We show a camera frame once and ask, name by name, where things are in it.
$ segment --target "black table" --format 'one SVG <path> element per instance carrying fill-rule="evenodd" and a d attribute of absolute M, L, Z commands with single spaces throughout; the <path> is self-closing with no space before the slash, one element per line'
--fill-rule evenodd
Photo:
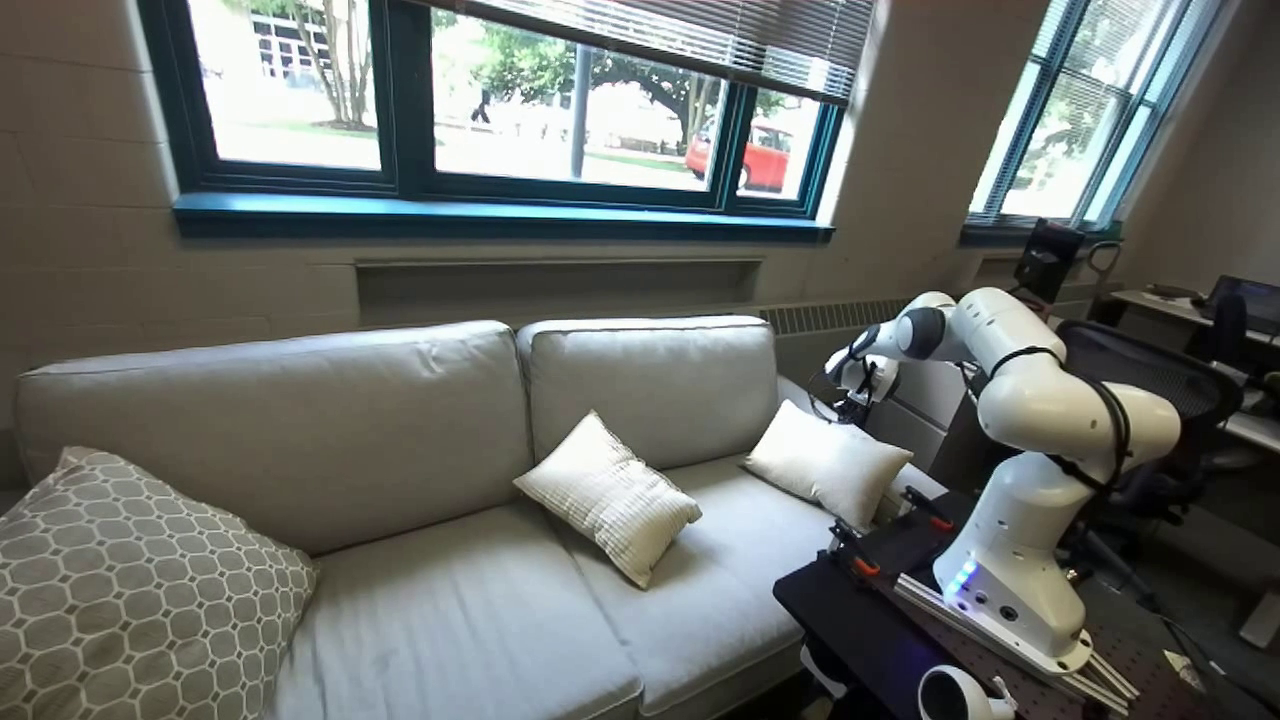
<path fill-rule="evenodd" d="M 968 500 L 952 492 L 940 500 L 940 512 L 952 516 L 956 532 L 968 516 Z M 856 704 L 856 716 L 916 716 L 916 680 L 932 664 L 960 664 L 980 684 L 1000 676 L 1012 688 L 1020 716 L 1104 716 L 1100 704 L 1048 688 L 1036 672 L 1008 664 L 952 624 L 892 596 L 896 572 L 924 580 L 952 532 L 912 512 L 856 544 L 856 556 L 872 560 L 880 576 L 864 576 L 848 548 L 828 548 L 776 580 L 772 596 L 804 628 L 812 660 L 852 688 L 848 704 Z M 1144 692 L 1132 704 L 1132 716 L 1220 716 L 1164 660 L 1164 648 L 1176 644 L 1152 612 L 1132 604 L 1108 576 L 1092 576 L 1088 584 L 1076 584 L 1076 592 L 1084 596 L 1084 628 L 1100 656 Z"/>

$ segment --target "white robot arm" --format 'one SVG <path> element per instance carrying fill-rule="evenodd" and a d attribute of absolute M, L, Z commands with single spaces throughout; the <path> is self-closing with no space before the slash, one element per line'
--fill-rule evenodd
<path fill-rule="evenodd" d="M 1172 452 L 1180 416 L 1152 392 L 1064 372 L 1064 356 L 1064 340 L 1000 288 L 976 288 L 960 304 L 928 292 L 840 348 L 828 376 L 848 400 L 876 404 L 884 392 L 852 392 L 868 364 L 876 372 L 900 360 L 976 368 L 976 424 L 1020 452 L 996 464 L 968 524 L 936 556 L 940 596 L 924 608 L 1120 708 L 1132 684 L 1092 652 L 1084 604 L 1056 564 L 1056 544 L 1092 492 Z M 1084 664 L 1104 668 L 1108 680 L 1120 676 L 1112 680 L 1120 696 L 1088 684 Z"/>

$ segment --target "window blind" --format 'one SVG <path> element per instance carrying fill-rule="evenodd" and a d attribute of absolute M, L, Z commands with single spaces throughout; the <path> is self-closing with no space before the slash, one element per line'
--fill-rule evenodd
<path fill-rule="evenodd" d="M 848 100 L 876 0 L 404 0 Z"/>

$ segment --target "white pillow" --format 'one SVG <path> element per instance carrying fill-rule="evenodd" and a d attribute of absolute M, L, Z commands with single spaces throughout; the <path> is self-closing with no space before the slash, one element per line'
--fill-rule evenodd
<path fill-rule="evenodd" d="M 896 444 L 880 444 L 852 424 L 828 424 L 784 400 L 744 468 L 864 532 L 908 460 L 912 452 Z"/>
<path fill-rule="evenodd" d="M 516 488 L 588 536 L 636 584 L 700 520 L 700 504 L 636 460 L 600 416 L 584 416 Z"/>

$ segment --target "beige wall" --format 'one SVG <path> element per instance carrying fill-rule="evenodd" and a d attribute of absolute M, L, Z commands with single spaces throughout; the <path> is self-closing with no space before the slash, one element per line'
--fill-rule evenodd
<path fill-rule="evenodd" d="M 1220 272 L 1280 284 L 1280 4 L 1244 0 L 1220 64 L 1188 108 L 1200 132 L 1148 192 L 1124 280 L 1212 288 Z"/>
<path fill-rule="evenodd" d="M 0 24 L 0 440 L 20 368 L 128 348 L 360 328 L 356 260 L 760 260 L 752 304 L 972 280 L 968 192 L 1044 0 L 888 0 L 824 248 L 184 244 L 132 0 L 28 0 Z"/>

